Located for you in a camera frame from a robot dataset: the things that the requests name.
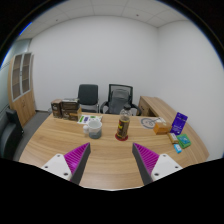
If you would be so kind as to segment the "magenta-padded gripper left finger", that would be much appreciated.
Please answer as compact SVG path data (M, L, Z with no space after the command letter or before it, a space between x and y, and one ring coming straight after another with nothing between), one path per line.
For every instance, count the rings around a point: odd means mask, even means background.
M83 144L70 152L56 154L42 169L78 185L91 153L90 144Z

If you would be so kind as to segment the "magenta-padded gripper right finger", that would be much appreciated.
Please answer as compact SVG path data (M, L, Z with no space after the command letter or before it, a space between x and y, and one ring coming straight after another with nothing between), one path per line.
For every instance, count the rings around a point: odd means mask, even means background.
M135 157L144 185L182 169L169 155L157 154L137 143L133 144L132 153Z

